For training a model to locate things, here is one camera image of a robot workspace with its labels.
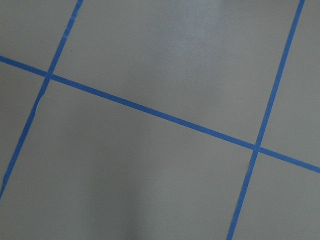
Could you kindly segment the brown paper table cover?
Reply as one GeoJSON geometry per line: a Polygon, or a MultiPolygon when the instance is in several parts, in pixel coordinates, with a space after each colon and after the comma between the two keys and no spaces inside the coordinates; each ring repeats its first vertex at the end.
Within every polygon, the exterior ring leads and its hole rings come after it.
{"type": "Polygon", "coordinates": [[[317,240],[317,0],[3,0],[3,240],[317,240]]]}

